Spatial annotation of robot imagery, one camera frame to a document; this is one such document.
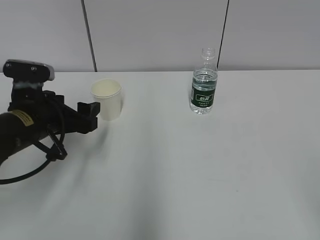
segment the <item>cup rim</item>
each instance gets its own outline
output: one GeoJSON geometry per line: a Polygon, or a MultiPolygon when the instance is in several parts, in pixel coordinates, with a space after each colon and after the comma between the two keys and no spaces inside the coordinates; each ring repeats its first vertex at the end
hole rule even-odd
{"type": "Polygon", "coordinates": [[[102,79],[99,79],[99,80],[95,81],[94,83],[92,83],[92,84],[91,84],[91,88],[90,88],[91,94],[92,94],[95,98],[97,98],[97,99],[108,99],[108,98],[114,97],[115,95],[119,94],[119,93],[121,92],[121,90],[122,90],[122,86],[120,85],[120,83],[118,83],[116,80],[114,80],[114,79],[112,79],[112,78],[102,78],[102,79]],[[116,83],[120,86],[119,90],[118,90],[117,92],[115,92],[114,94],[109,95],[109,96],[97,96],[97,95],[95,95],[95,94],[92,92],[92,87],[93,87],[93,85],[96,84],[96,83],[98,83],[98,82],[100,82],[100,81],[103,81],[103,80],[112,80],[113,82],[116,82],[116,83]]]}

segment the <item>white paper cup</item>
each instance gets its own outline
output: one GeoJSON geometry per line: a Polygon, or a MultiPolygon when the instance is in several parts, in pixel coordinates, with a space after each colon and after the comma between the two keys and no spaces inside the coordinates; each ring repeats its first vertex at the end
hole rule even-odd
{"type": "Polygon", "coordinates": [[[100,116],[103,120],[112,121],[121,113],[121,86],[112,79],[101,79],[91,86],[91,93],[100,103],[100,116]]]}

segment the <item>robotic arm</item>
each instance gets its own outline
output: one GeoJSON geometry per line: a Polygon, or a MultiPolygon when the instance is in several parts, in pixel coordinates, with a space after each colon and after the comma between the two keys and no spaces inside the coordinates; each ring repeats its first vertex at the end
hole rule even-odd
{"type": "Polygon", "coordinates": [[[8,112],[0,114],[0,165],[11,155],[35,145],[46,153],[46,161],[25,175],[0,180],[10,184],[32,177],[50,162],[64,160],[67,152],[63,145],[65,134],[87,134],[98,127],[98,102],[78,102],[77,111],[64,104],[64,96],[43,91],[46,81],[55,78],[54,69],[46,64],[9,59],[3,66],[6,77],[13,79],[8,112]],[[40,140],[49,136],[51,148],[40,140]]]}

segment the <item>black cable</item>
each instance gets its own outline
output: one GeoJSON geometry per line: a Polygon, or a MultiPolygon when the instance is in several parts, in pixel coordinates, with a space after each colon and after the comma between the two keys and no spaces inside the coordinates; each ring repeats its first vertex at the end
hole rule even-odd
{"type": "MultiPolygon", "coordinates": [[[[64,139],[65,139],[65,135],[66,135],[66,129],[65,129],[65,120],[64,120],[64,116],[62,111],[60,110],[59,106],[55,103],[55,101],[50,101],[48,100],[48,103],[50,103],[55,110],[57,111],[59,118],[60,118],[60,124],[61,124],[61,133],[60,133],[60,138],[59,138],[59,142],[62,144],[64,139]]],[[[13,184],[13,183],[17,183],[20,182],[22,180],[26,180],[28,178],[33,177],[34,175],[38,174],[39,172],[41,172],[43,169],[45,169],[49,163],[53,161],[53,159],[48,158],[41,166],[39,166],[38,168],[36,168],[35,170],[28,172],[24,175],[21,176],[17,176],[17,177],[13,177],[13,178],[7,178],[7,179],[0,179],[0,185],[6,185],[6,184],[13,184]]]]}
{"type": "Polygon", "coordinates": [[[41,172],[43,169],[45,169],[45,167],[47,167],[50,162],[51,162],[51,159],[47,159],[40,167],[38,167],[37,169],[35,169],[31,172],[28,172],[27,174],[13,177],[13,178],[8,178],[8,179],[0,179],[0,185],[13,184],[13,183],[17,183],[22,180],[28,179],[28,178],[36,175],[37,173],[41,172]]]}

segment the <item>table surface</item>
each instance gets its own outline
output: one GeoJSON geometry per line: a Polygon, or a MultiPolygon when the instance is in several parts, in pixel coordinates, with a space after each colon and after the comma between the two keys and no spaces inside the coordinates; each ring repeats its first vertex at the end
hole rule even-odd
{"type": "MultiPolygon", "coordinates": [[[[68,134],[64,161],[0,186],[6,240],[319,240],[320,70],[219,72],[213,110],[189,108],[192,72],[56,73],[45,89],[92,102],[114,78],[123,108],[68,134]]],[[[12,81],[0,76],[0,112],[12,81]]],[[[33,146],[1,178],[35,169],[33,146]]]]}

